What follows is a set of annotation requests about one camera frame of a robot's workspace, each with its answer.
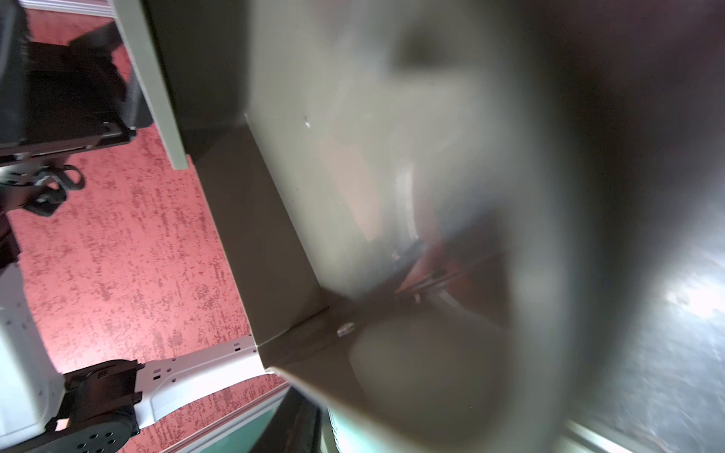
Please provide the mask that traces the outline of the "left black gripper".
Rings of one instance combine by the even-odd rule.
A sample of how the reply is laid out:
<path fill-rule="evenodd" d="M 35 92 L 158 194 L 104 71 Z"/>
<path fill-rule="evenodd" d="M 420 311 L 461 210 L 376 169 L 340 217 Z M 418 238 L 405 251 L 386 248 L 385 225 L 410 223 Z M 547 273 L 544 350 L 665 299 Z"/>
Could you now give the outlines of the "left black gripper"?
<path fill-rule="evenodd" d="M 18 1 L 1 4 L 1 211 L 53 214 L 85 177 L 68 158 L 126 145 L 152 115 L 140 81 L 123 79 L 116 24 L 69 45 L 30 38 Z"/>

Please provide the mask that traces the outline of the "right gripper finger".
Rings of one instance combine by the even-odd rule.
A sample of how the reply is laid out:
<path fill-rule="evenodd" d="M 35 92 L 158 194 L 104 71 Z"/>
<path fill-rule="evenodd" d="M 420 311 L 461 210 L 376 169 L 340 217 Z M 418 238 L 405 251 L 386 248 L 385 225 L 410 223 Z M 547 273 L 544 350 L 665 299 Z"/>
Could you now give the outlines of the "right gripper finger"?
<path fill-rule="evenodd" d="M 319 453 L 321 409 L 291 387 L 250 453 Z"/>

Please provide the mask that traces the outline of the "olive green drawer cabinet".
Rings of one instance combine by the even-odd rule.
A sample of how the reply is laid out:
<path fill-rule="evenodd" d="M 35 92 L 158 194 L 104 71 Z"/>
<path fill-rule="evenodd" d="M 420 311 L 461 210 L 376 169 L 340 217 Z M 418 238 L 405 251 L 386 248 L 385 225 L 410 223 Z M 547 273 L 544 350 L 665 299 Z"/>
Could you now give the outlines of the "olive green drawer cabinet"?
<path fill-rule="evenodd" d="M 145 13 L 145 2 L 120 0 L 110 4 L 168 160 L 174 170 L 188 170 L 190 165 Z"/>

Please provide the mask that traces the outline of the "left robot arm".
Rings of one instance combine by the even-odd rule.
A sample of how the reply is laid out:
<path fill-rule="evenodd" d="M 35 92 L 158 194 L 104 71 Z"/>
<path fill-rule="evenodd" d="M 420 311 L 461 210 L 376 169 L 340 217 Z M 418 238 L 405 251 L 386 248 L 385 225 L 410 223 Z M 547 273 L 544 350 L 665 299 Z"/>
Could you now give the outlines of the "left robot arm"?
<path fill-rule="evenodd" d="M 115 24 L 68 45 L 34 42 L 1 5 L 1 211 L 53 215 L 85 178 L 68 158 L 130 143 L 153 122 L 138 77 L 113 63 Z M 166 415 L 264 373 L 251 335 L 166 361 L 113 360 L 62 374 L 26 302 L 19 245 L 1 223 L 1 448 L 116 452 Z"/>

